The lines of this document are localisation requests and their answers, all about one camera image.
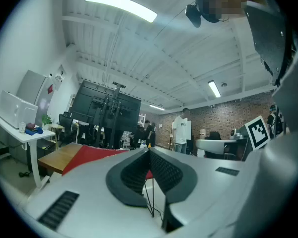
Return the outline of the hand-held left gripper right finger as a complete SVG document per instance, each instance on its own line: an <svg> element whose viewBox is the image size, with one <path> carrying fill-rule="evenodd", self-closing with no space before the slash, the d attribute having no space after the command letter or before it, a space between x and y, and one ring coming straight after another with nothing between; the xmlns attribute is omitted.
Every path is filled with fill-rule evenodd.
<svg viewBox="0 0 298 238"><path fill-rule="evenodd" d="M244 201L249 161L150 150L151 172L166 189L164 222L175 235L232 235Z"/></svg>

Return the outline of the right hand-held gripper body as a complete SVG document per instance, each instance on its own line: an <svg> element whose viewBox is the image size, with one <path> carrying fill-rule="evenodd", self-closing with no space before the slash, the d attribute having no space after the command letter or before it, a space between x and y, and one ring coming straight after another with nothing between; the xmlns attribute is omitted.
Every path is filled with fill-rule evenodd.
<svg viewBox="0 0 298 238"><path fill-rule="evenodd" d="M267 144L271 138L262 116L258 116L244 124L241 128L232 130L230 139L248 139L252 149L257 150Z"/></svg>

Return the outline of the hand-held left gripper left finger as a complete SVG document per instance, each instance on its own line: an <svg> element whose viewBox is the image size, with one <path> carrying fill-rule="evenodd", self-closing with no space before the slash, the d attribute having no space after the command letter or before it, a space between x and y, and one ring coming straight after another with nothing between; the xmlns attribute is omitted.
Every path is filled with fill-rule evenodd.
<svg viewBox="0 0 298 238"><path fill-rule="evenodd" d="M24 210L44 238L158 238L162 229L147 207L127 206L106 185L116 164L143 150L80 165L47 185Z"/></svg>

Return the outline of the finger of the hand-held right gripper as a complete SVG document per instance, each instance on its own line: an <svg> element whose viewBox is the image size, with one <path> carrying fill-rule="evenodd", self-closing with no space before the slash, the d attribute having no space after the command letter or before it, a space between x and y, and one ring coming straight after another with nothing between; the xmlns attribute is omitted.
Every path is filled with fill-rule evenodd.
<svg viewBox="0 0 298 238"><path fill-rule="evenodd" d="M229 154L232 145L236 143L236 140L210 140L210 139L198 139L196 141L196 147L204 153L213 153L218 155Z"/></svg>

